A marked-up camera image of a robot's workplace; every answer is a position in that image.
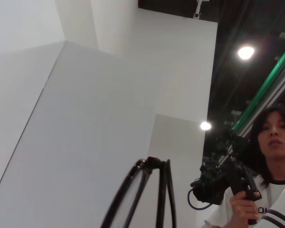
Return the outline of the person's bare hand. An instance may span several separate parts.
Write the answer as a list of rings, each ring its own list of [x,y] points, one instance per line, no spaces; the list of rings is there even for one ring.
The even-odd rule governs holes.
[[[242,191],[230,199],[232,218],[229,228],[248,228],[249,220],[259,219],[257,207],[252,200],[246,199],[246,192]]]

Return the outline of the black hand-held control device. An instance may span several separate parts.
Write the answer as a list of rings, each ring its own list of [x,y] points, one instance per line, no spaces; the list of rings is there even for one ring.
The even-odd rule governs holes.
[[[246,199],[262,199],[252,171],[244,165],[240,154],[249,146],[249,140],[239,136],[234,130],[227,130],[224,136],[216,138],[210,149],[211,157],[200,167],[200,177],[190,184],[187,195],[188,204],[195,210],[205,210],[220,205],[227,188],[236,195],[246,192]]]

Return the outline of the black glasses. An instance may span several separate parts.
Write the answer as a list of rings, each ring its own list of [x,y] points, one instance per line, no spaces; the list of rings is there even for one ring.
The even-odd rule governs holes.
[[[163,228],[164,225],[164,215],[165,215],[165,204],[166,196],[169,196],[169,202],[171,207],[171,225],[172,228],[177,228],[177,215],[176,215],[176,205],[174,197],[174,189],[171,175],[171,161],[168,159],[162,161],[155,157],[148,157],[147,159],[139,159],[134,166],[130,169],[126,175],[124,181],[122,182],[119,190],[117,191],[104,219],[101,224],[101,228],[111,228],[113,220],[124,200],[128,190],[133,184],[135,178],[141,172],[142,177],[138,187],[138,191],[134,197],[130,210],[125,220],[123,228],[129,228],[142,193],[148,182],[150,175],[153,170],[159,170],[159,188],[158,188],[158,200],[157,200],[157,212],[156,212],[156,223],[155,228]]]

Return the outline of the person in white shirt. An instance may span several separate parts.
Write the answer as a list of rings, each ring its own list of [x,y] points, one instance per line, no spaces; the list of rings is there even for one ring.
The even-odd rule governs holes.
[[[250,131],[250,146],[244,161],[257,173],[254,178],[259,190],[254,201],[260,220],[285,189],[285,108],[270,107],[254,120]],[[229,228],[232,218],[231,188],[224,192],[223,201],[201,228]]]

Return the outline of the green ceiling beam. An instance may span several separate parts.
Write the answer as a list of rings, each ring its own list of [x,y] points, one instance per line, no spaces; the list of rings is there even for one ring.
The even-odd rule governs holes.
[[[261,99],[265,96],[265,93],[269,90],[270,86],[276,81],[277,77],[282,73],[285,68],[285,53],[281,56],[278,63],[275,65],[273,70],[270,72],[260,89],[252,99],[247,109],[243,112],[238,122],[232,127],[232,130],[238,132],[239,129],[245,124],[245,122],[252,116],[252,113],[259,105]]]

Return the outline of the large round ceiling lamp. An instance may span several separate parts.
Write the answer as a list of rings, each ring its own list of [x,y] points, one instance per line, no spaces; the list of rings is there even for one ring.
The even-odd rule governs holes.
[[[255,49],[253,47],[241,47],[237,54],[242,60],[248,60],[250,59],[255,52]]]

